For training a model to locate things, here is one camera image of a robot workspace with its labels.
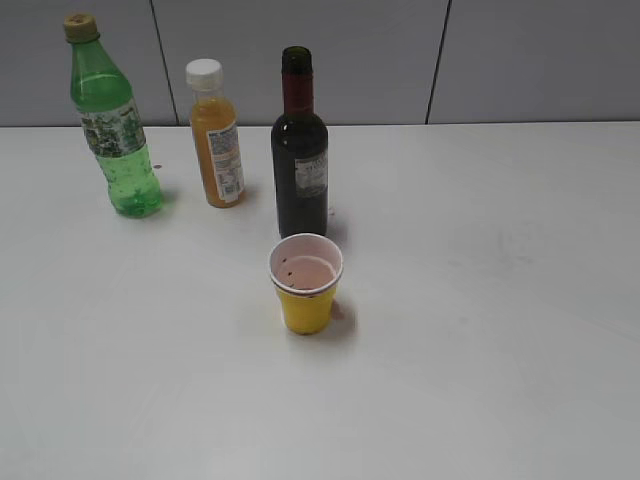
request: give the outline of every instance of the paper cup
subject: paper cup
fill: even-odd
[[[314,233],[287,237],[271,251],[269,271],[291,331],[310,335],[329,324],[342,276],[342,252],[335,243]]]

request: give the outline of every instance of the dark wine bottle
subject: dark wine bottle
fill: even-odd
[[[328,133],[313,113],[311,52],[282,52],[284,114],[271,129],[280,235],[327,233]]]

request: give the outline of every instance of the wine label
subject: wine label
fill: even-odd
[[[308,158],[296,158],[296,194],[299,198],[315,197],[329,184],[327,151]]]

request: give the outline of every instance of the green soda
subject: green soda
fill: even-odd
[[[162,207],[162,192],[131,85],[100,45],[93,16],[70,15],[64,30],[73,47],[71,99],[107,179],[111,203],[128,217],[149,215]]]

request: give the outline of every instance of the bottle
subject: bottle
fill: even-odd
[[[327,231],[327,127],[313,113],[311,52],[282,52],[284,114],[271,129],[280,235]]]
[[[64,31],[73,49],[71,99],[107,179],[111,203],[128,217],[149,215],[163,199],[131,85],[100,45],[93,16],[66,17]]]
[[[207,201],[233,207],[244,198],[236,111],[222,93],[222,65],[202,58],[189,62],[187,84],[193,89],[191,130]]]

